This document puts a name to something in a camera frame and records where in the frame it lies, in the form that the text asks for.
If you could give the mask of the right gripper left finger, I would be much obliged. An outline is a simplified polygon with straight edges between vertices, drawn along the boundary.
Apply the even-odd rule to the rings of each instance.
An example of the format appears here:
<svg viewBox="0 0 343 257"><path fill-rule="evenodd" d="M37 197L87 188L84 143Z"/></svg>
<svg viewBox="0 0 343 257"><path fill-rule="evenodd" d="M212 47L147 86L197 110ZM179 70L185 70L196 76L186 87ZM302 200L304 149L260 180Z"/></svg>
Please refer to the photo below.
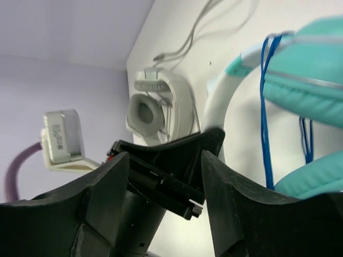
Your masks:
<svg viewBox="0 0 343 257"><path fill-rule="evenodd" d="M128 173L121 153L32 200L1 204L1 256L109 256Z"/></svg>

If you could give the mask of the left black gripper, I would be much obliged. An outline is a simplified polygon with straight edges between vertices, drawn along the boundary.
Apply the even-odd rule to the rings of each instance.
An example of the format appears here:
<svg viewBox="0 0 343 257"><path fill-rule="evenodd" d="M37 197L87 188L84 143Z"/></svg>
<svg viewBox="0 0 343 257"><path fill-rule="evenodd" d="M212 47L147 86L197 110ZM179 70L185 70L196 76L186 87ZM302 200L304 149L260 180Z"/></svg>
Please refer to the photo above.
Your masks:
<svg viewBox="0 0 343 257"><path fill-rule="evenodd" d="M111 159L121 152L128 152L128 190L190 220L201 215L205 202L202 151L218 156L224 138L222 129L211 128L150 147L119 140L114 142L107 156Z"/></svg>

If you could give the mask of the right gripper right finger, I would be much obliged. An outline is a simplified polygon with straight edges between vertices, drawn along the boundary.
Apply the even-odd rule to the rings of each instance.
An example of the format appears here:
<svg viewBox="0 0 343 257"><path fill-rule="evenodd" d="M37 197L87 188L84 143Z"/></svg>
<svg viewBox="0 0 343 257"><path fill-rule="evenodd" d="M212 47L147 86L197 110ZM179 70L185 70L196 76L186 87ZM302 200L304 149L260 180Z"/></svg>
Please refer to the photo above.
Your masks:
<svg viewBox="0 0 343 257"><path fill-rule="evenodd" d="M208 151L202 175L216 256L342 256L341 193L285 196Z"/></svg>

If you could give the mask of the teal white headphones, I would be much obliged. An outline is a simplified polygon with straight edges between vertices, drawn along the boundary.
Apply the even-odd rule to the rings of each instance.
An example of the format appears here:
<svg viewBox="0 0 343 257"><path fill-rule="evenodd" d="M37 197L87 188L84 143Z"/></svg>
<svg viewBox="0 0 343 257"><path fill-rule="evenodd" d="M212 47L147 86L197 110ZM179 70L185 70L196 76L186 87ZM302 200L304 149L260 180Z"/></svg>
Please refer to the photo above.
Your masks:
<svg viewBox="0 0 343 257"><path fill-rule="evenodd" d="M313 122L342 128L342 16L319 18L296 32L268 35L242 52L208 90L200 130L223 128L241 82L260 68L260 138L266 187L307 199L342 191L342 152L314 159ZM266 103L299 117L305 165L274 182Z"/></svg>

